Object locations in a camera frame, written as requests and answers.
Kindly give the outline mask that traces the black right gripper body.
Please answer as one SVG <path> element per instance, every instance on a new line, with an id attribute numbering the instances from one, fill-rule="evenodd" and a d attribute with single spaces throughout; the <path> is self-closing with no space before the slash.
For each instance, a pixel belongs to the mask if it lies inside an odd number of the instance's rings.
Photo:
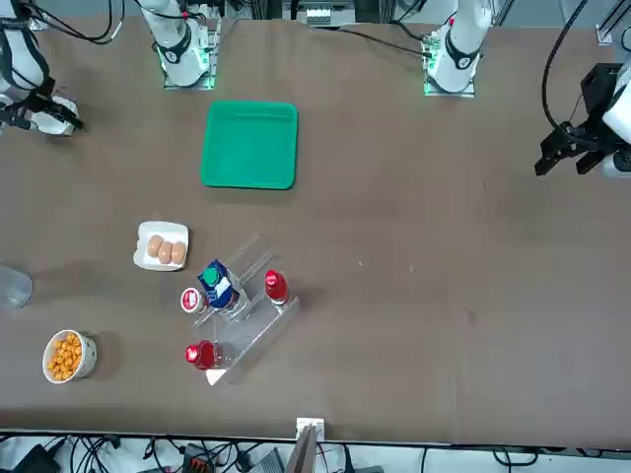
<path id="1" fill-rule="evenodd" d="M 32 89 L 23 99 L 24 106 L 49 106 L 54 104 L 52 93 L 55 86 L 55 80 L 46 78 L 41 85 Z"/>

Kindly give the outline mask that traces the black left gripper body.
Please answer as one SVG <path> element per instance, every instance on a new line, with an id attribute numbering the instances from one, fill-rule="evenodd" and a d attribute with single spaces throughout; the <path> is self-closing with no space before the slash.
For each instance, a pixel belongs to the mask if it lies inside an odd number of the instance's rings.
<path id="1" fill-rule="evenodd" d="M 622 63 L 597 63 L 581 81 L 581 90 L 589 118 L 602 117 L 613 97 Z"/>

